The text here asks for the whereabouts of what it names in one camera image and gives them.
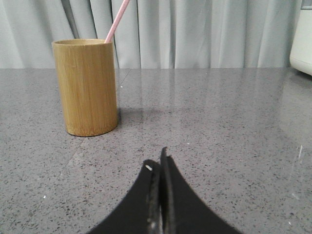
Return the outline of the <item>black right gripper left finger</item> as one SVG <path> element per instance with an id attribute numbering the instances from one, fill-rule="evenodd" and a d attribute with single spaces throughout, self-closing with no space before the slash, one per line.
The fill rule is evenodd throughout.
<path id="1" fill-rule="evenodd" d="M 159 234 L 160 165 L 145 160 L 133 186 L 90 234 Z"/>

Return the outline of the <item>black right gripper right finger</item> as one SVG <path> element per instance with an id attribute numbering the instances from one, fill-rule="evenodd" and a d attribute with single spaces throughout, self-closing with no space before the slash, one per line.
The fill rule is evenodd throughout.
<path id="1" fill-rule="evenodd" d="M 160 156 L 160 205 L 165 234 L 238 234 L 196 195 L 164 147 Z"/>

